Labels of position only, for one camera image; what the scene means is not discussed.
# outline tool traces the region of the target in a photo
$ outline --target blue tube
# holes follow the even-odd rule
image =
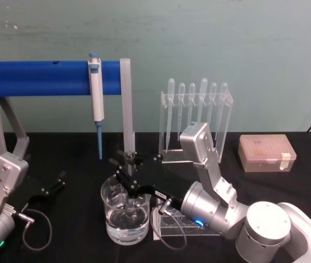
[[[119,61],[102,61],[104,95],[120,95]],[[0,98],[90,95],[87,61],[0,61]]]

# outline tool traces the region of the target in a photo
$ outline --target pipette tip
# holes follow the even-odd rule
[[[97,127],[97,140],[99,145],[99,157],[102,160],[102,122],[95,122]]]

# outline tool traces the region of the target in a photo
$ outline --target test tube rack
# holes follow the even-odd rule
[[[207,86],[208,80],[203,78],[200,83],[199,92],[195,92],[194,83],[189,85],[186,92],[184,83],[180,83],[178,85],[178,93],[175,93],[175,81],[170,79],[168,82],[168,93],[161,92],[159,153],[163,155],[163,163],[191,162],[191,160],[185,159],[180,148],[176,148],[179,146],[179,143],[170,141],[169,146],[167,146],[168,143],[166,139],[164,140],[167,136],[174,139],[174,136],[170,137],[171,131],[177,132],[177,140],[179,140],[181,132],[191,122],[207,122],[209,124],[213,131],[212,136],[217,160],[218,162],[221,161],[233,99],[228,90],[227,83],[222,83],[219,90],[215,82],[210,84],[210,89],[207,89]],[[172,208],[171,212],[179,221],[187,236],[218,235],[190,221],[190,219],[174,208]],[[156,209],[151,216],[153,216],[155,229],[158,230],[161,236],[182,235],[178,226],[169,216],[160,216]]]

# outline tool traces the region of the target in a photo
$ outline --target black tabletop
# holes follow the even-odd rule
[[[238,201],[252,204],[257,201],[289,202],[311,218],[311,133],[286,133],[297,153],[297,160],[289,173],[244,173],[237,154],[239,133],[228,133],[222,162],[222,176],[233,184]],[[113,174],[108,164],[116,150],[123,148],[120,133],[103,135],[103,161],[98,159],[95,134],[41,133],[29,134],[31,155],[28,175],[50,184],[61,171],[66,172],[66,188],[41,210],[49,216],[53,226],[53,240],[40,253],[28,251],[21,241],[24,223],[16,220],[15,230],[0,248],[0,262],[243,262],[233,241],[220,236],[189,237],[188,247],[174,252],[161,242],[153,241],[151,230],[139,244],[120,246],[113,243],[105,229],[104,210],[100,198],[103,181]],[[158,134],[136,134],[138,152],[158,151]],[[6,135],[9,150],[14,147],[13,134]],[[38,219],[28,233],[33,246],[43,245],[47,226]],[[181,237],[166,239],[180,246]],[[275,262],[288,262],[283,251]]]

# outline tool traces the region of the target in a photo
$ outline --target glass beaker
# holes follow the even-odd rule
[[[130,198],[114,174],[103,183],[101,197],[111,240],[120,245],[133,245],[143,240],[148,232],[151,195]]]

